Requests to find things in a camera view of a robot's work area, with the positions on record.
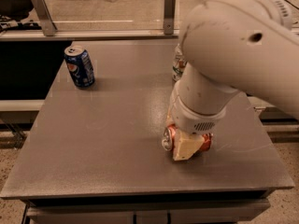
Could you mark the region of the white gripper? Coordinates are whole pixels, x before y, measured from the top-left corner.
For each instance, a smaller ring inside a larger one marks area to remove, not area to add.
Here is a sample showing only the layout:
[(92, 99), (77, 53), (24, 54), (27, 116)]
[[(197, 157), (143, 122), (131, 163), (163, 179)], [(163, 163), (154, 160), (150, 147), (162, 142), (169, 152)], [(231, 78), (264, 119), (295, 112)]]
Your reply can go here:
[(175, 124), (179, 128), (174, 138), (173, 160), (188, 160), (205, 142), (204, 136), (199, 134), (211, 133), (225, 114), (226, 108), (215, 115), (203, 115), (192, 111), (183, 104), (178, 87), (175, 86), (165, 120), (166, 127)]

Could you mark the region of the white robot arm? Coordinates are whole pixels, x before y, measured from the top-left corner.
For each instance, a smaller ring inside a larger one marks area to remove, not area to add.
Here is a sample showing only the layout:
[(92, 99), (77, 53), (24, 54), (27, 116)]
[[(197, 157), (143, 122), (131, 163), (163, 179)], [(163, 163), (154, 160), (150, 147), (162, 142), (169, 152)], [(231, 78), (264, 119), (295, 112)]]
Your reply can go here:
[(172, 90), (162, 140), (176, 161), (209, 148), (239, 92), (299, 119), (299, 39), (283, 0), (211, 0), (179, 32), (186, 67)]

